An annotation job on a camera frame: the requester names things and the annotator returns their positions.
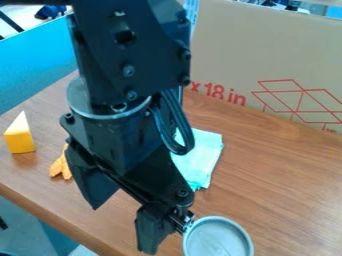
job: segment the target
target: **yellow foam block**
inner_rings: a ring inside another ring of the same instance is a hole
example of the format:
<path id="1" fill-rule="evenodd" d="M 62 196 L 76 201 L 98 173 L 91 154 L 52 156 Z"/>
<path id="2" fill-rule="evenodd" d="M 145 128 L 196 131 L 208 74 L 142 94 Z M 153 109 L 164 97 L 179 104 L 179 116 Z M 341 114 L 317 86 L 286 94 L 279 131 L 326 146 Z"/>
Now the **yellow foam block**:
<path id="1" fill-rule="evenodd" d="M 4 137 L 12 154 L 35 151 L 35 145 L 24 111 L 7 128 Z"/>

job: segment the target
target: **cardboard box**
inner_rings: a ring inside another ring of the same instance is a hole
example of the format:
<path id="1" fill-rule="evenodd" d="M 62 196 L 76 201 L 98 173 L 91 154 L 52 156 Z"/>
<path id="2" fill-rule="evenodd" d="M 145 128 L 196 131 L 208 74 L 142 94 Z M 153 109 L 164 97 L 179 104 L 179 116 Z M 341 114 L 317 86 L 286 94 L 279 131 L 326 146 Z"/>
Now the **cardboard box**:
<path id="1" fill-rule="evenodd" d="M 342 133 L 342 21 L 201 0 L 189 88 Z"/>

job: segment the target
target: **table surface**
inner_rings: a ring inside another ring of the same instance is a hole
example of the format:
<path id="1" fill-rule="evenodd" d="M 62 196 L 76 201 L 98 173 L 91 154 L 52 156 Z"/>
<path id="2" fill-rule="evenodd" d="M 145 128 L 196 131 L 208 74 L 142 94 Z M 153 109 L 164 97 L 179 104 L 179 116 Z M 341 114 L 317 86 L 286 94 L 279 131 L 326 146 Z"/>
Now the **table surface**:
<path id="1" fill-rule="evenodd" d="M 142 255 L 133 221 L 139 204 L 123 191 L 93 211 L 75 182 L 50 179 L 67 134 L 72 73 L 0 117 L 0 132 L 25 110 L 37 152 L 10 155 L 0 140 L 0 195 L 100 255 Z M 341 255 L 342 138 L 224 101 L 185 92 L 193 127 L 223 134 L 225 148 L 208 190 L 196 192 L 197 217 L 221 215 L 251 235 L 256 255 Z M 181 255 L 180 235 L 158 255 Z"/>

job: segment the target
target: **blue cubicle partition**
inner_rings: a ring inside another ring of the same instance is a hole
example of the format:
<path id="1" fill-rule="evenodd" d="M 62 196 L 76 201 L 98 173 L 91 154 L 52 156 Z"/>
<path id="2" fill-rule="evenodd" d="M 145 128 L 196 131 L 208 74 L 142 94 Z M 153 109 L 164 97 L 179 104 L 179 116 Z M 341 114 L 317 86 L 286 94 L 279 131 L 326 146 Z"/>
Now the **blue cubicle partition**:
<path id="1" fill-rule="evenodd" d="M 0 115 L 76 69 L 66 18 L 0 41 Z"/>
<path id="2" fill-rule="evenodd" d="M 329 6 L 326 16 L 330 18 L 342 19 L 342 7 Z"/>

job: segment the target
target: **orange object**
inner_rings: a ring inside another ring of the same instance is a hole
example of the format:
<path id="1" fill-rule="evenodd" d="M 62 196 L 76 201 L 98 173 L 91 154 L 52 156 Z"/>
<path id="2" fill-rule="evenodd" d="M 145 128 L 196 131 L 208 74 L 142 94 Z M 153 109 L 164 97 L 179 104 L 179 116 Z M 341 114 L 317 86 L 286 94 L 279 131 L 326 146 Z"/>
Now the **orange object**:
<path id="1" fill-rule="evenodd" d="M 63 153 L 51 165 L 50 170 L 49 170 L 50 177 L 56 177 L 57 175 L 62 174 L 65 180 L 70 180 L 72 178 L 72 174 L 70 172 L 68 163 L 64 155 L 64 151 L 67 149 L 67 147 L 68 147 L 68 144 L 65 144 L 63 148 Z"/>

